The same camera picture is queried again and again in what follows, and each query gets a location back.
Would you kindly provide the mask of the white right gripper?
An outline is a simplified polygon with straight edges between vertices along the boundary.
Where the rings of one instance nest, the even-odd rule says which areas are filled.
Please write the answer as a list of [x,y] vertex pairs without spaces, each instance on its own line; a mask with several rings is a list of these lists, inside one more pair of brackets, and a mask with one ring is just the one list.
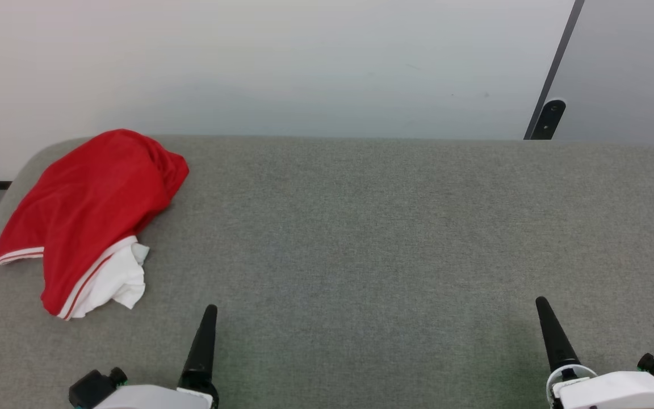
[[580,360],[546,297],[535,298],[551,373],[552,408],[654,408],[654,376],[643,371],[597,375]]

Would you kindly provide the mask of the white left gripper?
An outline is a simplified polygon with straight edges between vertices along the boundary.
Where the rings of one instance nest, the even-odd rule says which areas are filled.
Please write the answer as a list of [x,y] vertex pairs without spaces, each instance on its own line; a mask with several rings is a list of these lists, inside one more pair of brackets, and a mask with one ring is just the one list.
[[126,385],[96,408],[214,408],[220,398],[213,385],[217,313],[213,304],[205,309],[176,389]]

